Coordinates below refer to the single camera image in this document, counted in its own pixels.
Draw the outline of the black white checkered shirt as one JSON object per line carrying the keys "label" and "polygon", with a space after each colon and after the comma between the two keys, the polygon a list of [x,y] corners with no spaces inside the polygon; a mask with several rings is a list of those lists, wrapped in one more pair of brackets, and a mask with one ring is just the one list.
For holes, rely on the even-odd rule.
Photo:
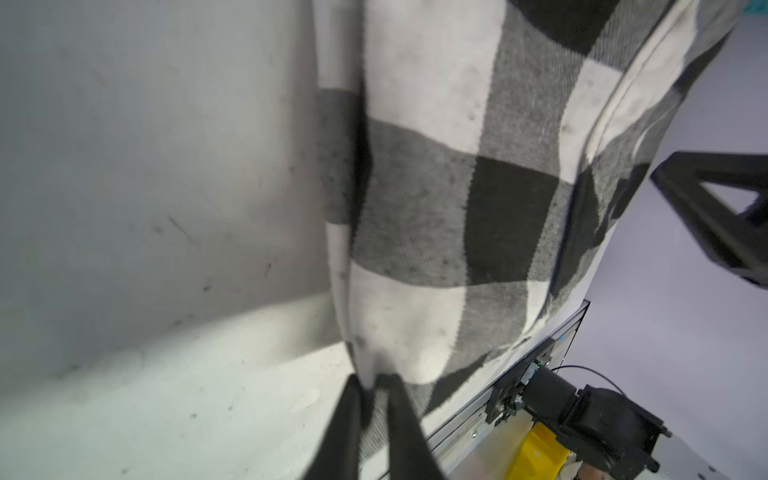
{"label": "black white checkered shirt", "polygon": [[428,426],[577,304],[742,1],[317,1],[334,306]]}

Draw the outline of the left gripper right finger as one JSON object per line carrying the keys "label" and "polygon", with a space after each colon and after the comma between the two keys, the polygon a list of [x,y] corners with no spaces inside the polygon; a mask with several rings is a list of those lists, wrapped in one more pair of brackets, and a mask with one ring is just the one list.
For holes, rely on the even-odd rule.
{"label": "left gripper right finger", "polygon": [[392,480],[444,480],[428,447],[402,378],[379,375],[377,386],[388,394],[387,428],[389,478]]}

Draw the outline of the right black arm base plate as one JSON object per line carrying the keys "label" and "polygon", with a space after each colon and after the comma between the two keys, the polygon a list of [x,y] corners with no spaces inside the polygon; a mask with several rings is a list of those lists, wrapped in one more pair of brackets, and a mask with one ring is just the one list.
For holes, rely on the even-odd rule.
{"label": "right black arm base plate", "polygon": [[491,394],[485,405],[485,423],[495,424],[497,419],[503,417],[509,409],[512,409],[514,399],[521,394],[524,388],[524,376],[530,367],[537,370],[550,358],[556,341],[552,338],[545,339],[537,347],[517,361],[508,369],[491,387]]}

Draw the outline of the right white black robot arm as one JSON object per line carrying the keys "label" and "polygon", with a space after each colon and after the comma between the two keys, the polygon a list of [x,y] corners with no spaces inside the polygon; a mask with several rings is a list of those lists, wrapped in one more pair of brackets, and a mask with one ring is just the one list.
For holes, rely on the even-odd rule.
{"label": "right white black robot arm", "polygon": [[[710,261],[766,288],[766,155],[679,151],[651,180]],[[545,366],[526,379],[525,410],[563,447],[614,479],[724,476],[616,388],[577,389]]]}

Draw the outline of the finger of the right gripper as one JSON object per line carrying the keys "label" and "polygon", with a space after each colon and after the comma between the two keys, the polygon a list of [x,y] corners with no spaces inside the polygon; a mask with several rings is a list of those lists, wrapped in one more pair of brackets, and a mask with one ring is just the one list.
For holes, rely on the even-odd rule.
{"label": "finger of the right gripper", "polygon": [[[767,156],[678,151],[661,162],[651,181],[707,257],[732,274],[767,286]],[[736,212],[704,185],[757,195]]]}

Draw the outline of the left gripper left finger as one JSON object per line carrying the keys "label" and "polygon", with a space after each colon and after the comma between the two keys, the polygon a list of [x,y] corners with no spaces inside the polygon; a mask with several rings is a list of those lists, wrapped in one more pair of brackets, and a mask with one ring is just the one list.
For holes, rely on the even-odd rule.
{"label": "left gripper left finger", "polygon": [[357,480],[363,420],[363,388],[350,375],[304,480]]}

